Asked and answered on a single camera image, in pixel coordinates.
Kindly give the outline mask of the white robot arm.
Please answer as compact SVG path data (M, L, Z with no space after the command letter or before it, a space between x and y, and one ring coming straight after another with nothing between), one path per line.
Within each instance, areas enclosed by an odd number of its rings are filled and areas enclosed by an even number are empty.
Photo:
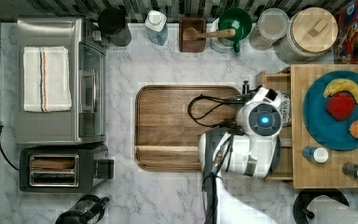
M225 176L263 179L273 173L281 149L282 94L261 87L227 102L238 106L232 126L212 128L199 140L204 224L277 224L235 198Z

